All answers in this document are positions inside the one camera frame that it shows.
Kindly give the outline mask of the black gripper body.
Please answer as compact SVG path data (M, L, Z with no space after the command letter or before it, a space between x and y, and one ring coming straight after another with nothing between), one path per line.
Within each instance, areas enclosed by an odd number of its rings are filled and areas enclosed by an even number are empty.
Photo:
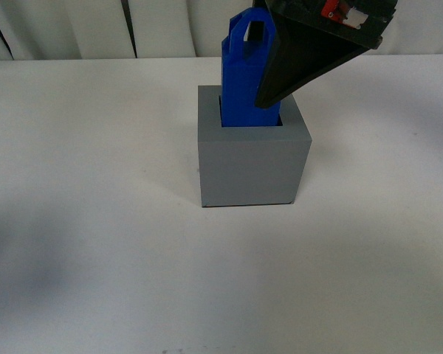
M293 33L311 30L321 35L352 42L367 49L377 49L382 34L396 12L396 1L321 0L254 1L254 7L267 9L276 29Z

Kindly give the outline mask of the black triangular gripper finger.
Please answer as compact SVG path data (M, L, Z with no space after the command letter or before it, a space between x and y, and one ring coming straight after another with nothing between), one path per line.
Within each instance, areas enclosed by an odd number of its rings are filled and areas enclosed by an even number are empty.
M328 31L340 26L321 15L325 1L255 1L268 11L275 38L255 96L269 108L315 78L368 51Z

